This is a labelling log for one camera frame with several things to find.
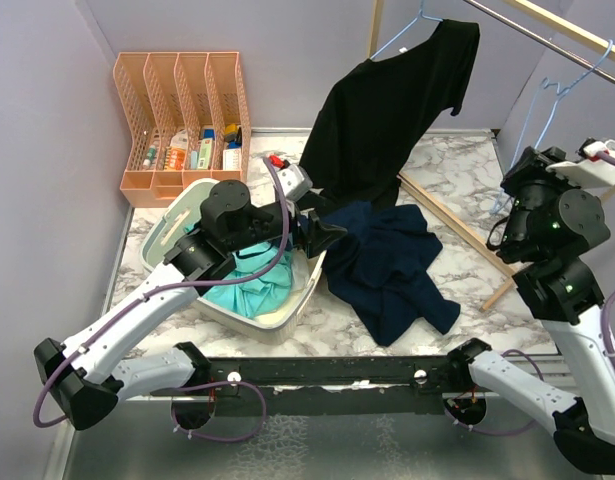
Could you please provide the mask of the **navy blue t shirt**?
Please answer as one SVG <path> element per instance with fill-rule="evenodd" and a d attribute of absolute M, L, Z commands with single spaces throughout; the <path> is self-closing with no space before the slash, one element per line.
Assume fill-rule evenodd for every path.
<path fill-rule="evenodd" d="M 324 222 L 347 230 L 322 264 L 328 289 L 351 305 L 378 345 L 392 345 L 420 318 L 441 334 L 451 330 L 461 306 L 445 299 L 428 274 L 443 246 L 418 206 L 375 212 L 368 202 L 354 202 Z"/>

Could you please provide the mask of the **black t shirt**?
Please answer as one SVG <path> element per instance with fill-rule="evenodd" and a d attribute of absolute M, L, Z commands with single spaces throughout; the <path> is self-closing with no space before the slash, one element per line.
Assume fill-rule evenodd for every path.
<path fill-rule="evenodd" d="M 320 194 L 345 205 L 393 206 L 413 147 L 442 112 L 461 112 L 479 43 L 478 24 L 444 20 L 423 43 L 365 60 L 340 79 L 299 162 Z"/>

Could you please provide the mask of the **light blue hanger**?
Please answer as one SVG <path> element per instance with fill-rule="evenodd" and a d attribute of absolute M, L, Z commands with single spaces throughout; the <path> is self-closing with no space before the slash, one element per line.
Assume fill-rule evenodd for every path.
<path fill-rule="evenodd" d="M 524 117 L 524 121 L 523 121 L 521 130 L 520 130 L 520 133 L 518 134 L 517 142 L 514 147 L 514 151 L 511 156 L 510 163 L 508 166 L 506 166 L 503 169 L 504 175 L 506 175 L 507 173 L 510 173 L 512 168 L 515 167 L 516 164 L 519 162 L 520 156 L 522 153 L 521 151 L 522 147 L 531 146 L 537 149 L 543 143 L 543 140 L 545 139 L 547 132 L 549 131 L 555 117 L 557 116 L 557 112 L 558 112 L 560 104 L 564 101 L 565 98 L 567 98 L 571 94 L 571 92 L 581 82 L 583 82 L 586 78 L 588 78 L 592 74 L 599 72 L 601 65 L 608 58 L 609 54 L 613 50 L 613 47 L 614 47 L 614 41 L 612 39 L 609 39 L 607 41 L 607 47 L 605 51 L 598 58 L 598 60 L 591 67 L 586 67 L 584 72 L 581 75 L 579 75 L 577 78 L 575 78 L 569 84 L 564 84 L 560 81 L 554 81 L 550 79 L 548 76 L 544 77 L 538 83 L 535 89 L 535 92 L 533 94 L 533 97 L 530 101 L 530 104 L 528 106 L 526 115 Z M 534 117 L 534 110 L 536 109 L 536 105 L 539 103 L 540 100 L 549 100 L 549 99 L 552 100 L 550 110 L 549 110 L 549 115 L 546 117 L 542 129 L 535 136 L 535 139 L 532 142 L 526 143 L 525 140 L 527 136 L 528 126 L 530 125 L 532 118 Z"/>
<path fill-rule="evenodd" d="M 382 53 L 386 48 L 388 48 L 394 41 L 396 41 L 400 36 L 402 36 L 409 28 L 411 28 L 420 18 L 442 22 L 442 18 L 433 17 L 427 15 L 425 13 L 425 2 L 419 2 L 419 8 L 415 17 L 396 35 L 394 35 L 389 41 L 384 43 L 381 47 L 378 47 L 379 41 L 379 33 L 380 27 L 382 25 L 382 17 L 384 10 L 385 2 L 384 1 L 374 1 L 373 2 L 373 10 L 371 16 L 371 24 L 370 24 L 370 32 L 369 32 L 369 40 L 367 46 L 367 57 L 371 60 L 374 60 L 380 53 Z"/>

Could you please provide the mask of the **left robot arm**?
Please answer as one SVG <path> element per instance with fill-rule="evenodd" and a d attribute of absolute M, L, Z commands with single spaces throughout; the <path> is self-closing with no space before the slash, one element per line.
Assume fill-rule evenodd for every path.
<path fill-rule="evenodd" d="M 345 228 L 326 224 L 315 213 L 301 221 L 284 197 L 256 207 L 244 183 L 216 183 L 200 205 L 194 228 L 175 242 L 136 290 L 81 332 L 64 341 L 46 338 L 35 347 L 43 387 L 33 410 L 34 424 L 50 425 L 41 418 L 47 397 L 61 409 L 62 420 L 86 430 L 121 401 L 160 390 L 193 395 L 211 388 L 211 363 L 191 342 L 151 357 L 125 356 L 210 288 L 231 284 L 228 276 L 242 250 L 278 240 L 281 249 L 298 246 L 314 257 L 345 234 Z"/>

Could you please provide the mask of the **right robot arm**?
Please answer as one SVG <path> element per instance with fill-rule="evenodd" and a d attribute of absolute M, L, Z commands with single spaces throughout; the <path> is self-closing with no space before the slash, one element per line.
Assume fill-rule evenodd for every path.
<path fill-rule="evenodd" d="M 476 386 L 512 403 L 540 424 L 560 453 L 587 474 L 615 476 L 615 338 L 613 297 L 604 297 L 581 255 L 607 241 L 610 230 L 592 189 L 615 185 L 612 150 L 588 139 L 580 161 L 557 147 L 526 148 L 504 176 L 513 198 L 499 243 L 487 248 L 506 264 L 523 263 L 517 291 L 560 350 L 576 382 L 571 394 L 514 366 L 479 339 L 451 351 L 446 378 L 459 392 Z"/>

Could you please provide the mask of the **teal cloth in basket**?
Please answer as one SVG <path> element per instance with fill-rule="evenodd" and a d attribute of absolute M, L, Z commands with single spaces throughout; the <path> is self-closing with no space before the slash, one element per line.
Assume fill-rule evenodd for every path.
<path fill-rule="evenodd" d="M 249 277 L 264 270 L 278 254 L 277 243 L 262 242 L 236 254 L 236 268 L 226 280 Z M 235 285 L 214 286 L 203 299 L 237 315 L 254 319 L 278 310 L 294 287 L 293 252 L 284 251 L 279 261 L 260 277 Z"/>

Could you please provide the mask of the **white red box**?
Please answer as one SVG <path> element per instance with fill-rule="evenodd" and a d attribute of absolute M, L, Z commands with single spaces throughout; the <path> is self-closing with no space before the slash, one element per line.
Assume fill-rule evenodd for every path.
<path fill-rule="evenodd" d="M 226 148 L 223 151 L 222 157 L 222 168 L 224 170 L 240 170 L 242 164 L 242 148 L 241 147 L 233 147 Z"/>

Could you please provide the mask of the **yellow black sponge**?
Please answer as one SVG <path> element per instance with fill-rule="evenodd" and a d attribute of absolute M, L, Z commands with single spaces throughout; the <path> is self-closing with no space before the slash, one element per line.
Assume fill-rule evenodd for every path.
<path fill-rule="evenodd" d="M 223 130 L 223 138 L 226 143 L 235 142 L 238 139 L 240 127 L 235 124 L 227 124 Z"/>

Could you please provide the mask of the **green white box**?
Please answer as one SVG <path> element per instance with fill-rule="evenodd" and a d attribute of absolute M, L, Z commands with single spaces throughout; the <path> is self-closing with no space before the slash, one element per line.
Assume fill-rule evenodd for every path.
<path fill-rule="evenodd" d="M 196 152 L 195 170 L 208 170 L 213 159 L 213 138 L 203 138 L 200 140 L 198 151 Z"/>

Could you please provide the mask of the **white perforated laundry basket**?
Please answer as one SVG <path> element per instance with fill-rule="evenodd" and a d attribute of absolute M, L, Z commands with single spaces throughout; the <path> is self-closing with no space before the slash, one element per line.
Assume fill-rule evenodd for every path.
<path fill-rule="evenodd" d="M 165 253 L 201 216 L 200 204 L 217 182 L 204 178 L 187 187 L 164 187 L 170 205 L 154 224 L 140 248 L 143 268 L 151 272 Z M 192 304 L 203 319 L 267 344 L 280 344 L 294 332 L 298 318 L 312 298 L 325 255 L 309 259 L 300 249 L 286 252 L 261 278 L 233 286 L 215 287 Z"/>

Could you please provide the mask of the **orange snack packet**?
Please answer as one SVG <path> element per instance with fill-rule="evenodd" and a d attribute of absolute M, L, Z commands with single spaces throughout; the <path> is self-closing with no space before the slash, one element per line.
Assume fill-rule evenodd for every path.
<path fill-rule="evenodd" d="M 187 149 L 169 146 L 166 149 L 164 171 L 182 171 L 187 159 Z"/>

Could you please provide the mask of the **orange plastic file organizer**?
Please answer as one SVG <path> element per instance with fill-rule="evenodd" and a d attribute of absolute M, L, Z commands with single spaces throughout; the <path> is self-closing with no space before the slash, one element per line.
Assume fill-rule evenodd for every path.
<path fill-rule="evenodd" d="M 131 133 L 132 145 L 120 190 L 137 208 L 165 207 L 164 187 L 192 182 L 245 181 L 248 173 L 251 122 L 243 69 L 237 52 L 122 52 L 113 79 Z M 226 143 L 227 124 L 240 127 L 238 139 Z M 200 140 L 213 138 L 208 170 L 195 170 Z M 142 168 L 148 147 L 158 146 L 150 170 Z M 187 149 L 182 171 L 164 171 L 166 149 Z M 226 148 L 242 148 L 240 170 L 222 168 Z"/>

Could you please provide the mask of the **metal hanging rod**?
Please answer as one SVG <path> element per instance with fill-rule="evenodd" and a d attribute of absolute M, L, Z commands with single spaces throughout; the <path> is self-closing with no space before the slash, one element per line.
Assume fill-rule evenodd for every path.
<path fill-rule="evenodd" d="M 481 13 L 495 19 L 503 25 L 511 28 L 513 31 L 542 45 L 551 52 L 556 53 L 560 57 L 567 59 L 568 61 L 576 64 L 577 66 L 581 68 L 591 69 L 594 75 L 615 86 L 615 76 L 611 75 L 605 70 L 600 69 L 599 67 L 593 68 L 593 65 L 585 58 L 561 47 L 560 45 L 554 43 L 552 40 L 549 40 L 532 31 L 531 29 L 509 19 L 508 17 L 502 15 L 493 8 L 486 6 L 480 1 L 467 0 L 466 4 L 474 7 Z M 531 1 L 506 1 L 506 4 L 530 16 L 538 23 L 549 27 L 555 33 L 564 35 L 568 39 L 573 40 L 575 43 L 582 45 L 589 50 L 600 54 L 608 53 L 607 59 L 615 63 L 615 45 L 610 46 L 608 40 L 602 39 L 598 35 L 593 34 L 568 20 L 565 20 L 564 18 L 546 10 L 543 7 L 538 6 Z"/>

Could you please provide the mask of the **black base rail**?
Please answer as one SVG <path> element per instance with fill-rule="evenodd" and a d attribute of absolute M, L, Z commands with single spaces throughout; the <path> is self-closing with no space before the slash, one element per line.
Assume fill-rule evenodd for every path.
<path fill-rule="evenodd" d="M 445 356 L 214 357 L 210 378 L 240 374 L 269 414 L 441 414 L 443 395 L 474 387 L 469 365 L 490 349 L 471 339 Z"/>

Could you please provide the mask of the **wooden clothes rack frame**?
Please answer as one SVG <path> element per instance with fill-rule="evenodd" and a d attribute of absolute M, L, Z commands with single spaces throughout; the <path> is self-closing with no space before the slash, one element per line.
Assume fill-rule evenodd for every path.
<path fill-rule="evenodd" d="M 514 282 L 512 275 L 515 270 L 504 264 L 492 251 L 485 246 L 485 241 L 467 224 L 460 220 L 448 207 L 443 205 L 439 200 L 434 198 L 427 190 L 415 183 L 405 174 L 398 175 L 401 180 L 401 187 L 416 200 L 419 204 L 429 210 L 436 218 L 442 221 L 445 225 L 451 228 L 460 238 L 466 241 L 471 247 L 480 253 L 489 263 L 506 276 L 506 281 L 501 287 L 485 301 L 480 310 L 482 312 L 490 309 L 507 291 L 513 286 Z"/>

